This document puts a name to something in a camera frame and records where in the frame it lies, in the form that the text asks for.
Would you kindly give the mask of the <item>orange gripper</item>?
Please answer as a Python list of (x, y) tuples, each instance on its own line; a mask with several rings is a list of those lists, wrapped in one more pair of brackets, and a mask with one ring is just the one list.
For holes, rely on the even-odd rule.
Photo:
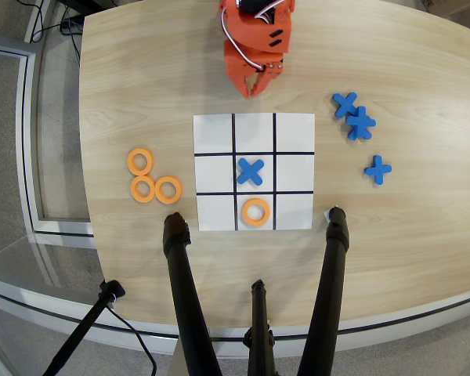
[(284, 71), (284, 56), (279, 52), (264, 52), (225, 41), (224, 57), (226, 72), (244, 98), (262, 94)]

